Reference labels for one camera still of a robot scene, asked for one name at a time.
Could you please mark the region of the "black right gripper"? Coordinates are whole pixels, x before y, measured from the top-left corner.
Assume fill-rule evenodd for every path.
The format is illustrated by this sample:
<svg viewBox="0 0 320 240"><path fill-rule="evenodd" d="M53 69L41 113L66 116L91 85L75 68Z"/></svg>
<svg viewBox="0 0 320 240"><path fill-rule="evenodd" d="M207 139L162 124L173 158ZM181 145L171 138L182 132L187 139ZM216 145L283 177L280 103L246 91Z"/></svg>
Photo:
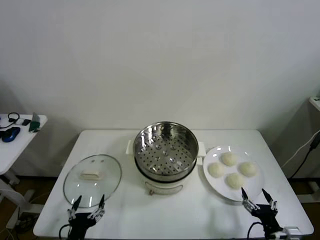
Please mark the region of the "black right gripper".
<svg viewBox="0 0 320 240"><path fill-rule="evenodd" d="M271 195L264 189L262 193L268 204L254 204L248 197L246 191L241 187L242 205L251 213L253 217L260 220L262 224L264 236L266 240L276 240L276 233L282 232L283 228L280 227L276 220L278 213L278 203L273 200Z"/></svg>

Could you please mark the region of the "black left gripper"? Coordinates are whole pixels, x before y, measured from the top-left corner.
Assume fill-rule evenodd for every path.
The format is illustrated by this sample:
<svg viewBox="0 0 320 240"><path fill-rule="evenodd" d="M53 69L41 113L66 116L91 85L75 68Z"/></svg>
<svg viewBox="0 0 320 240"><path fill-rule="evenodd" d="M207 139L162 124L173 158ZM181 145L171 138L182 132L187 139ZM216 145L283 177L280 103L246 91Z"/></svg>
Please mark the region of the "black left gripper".
<svg viewBox="0 0 320 240"><path fill-rule="evenodd" d="M80 195L72 204L71 209L67 210L71 230L68 234L68 240L84 240L87 230L93 227L105 214L105 195L103 194L98 208L90 213L76 213L79 208L82 195Z"/></svg>

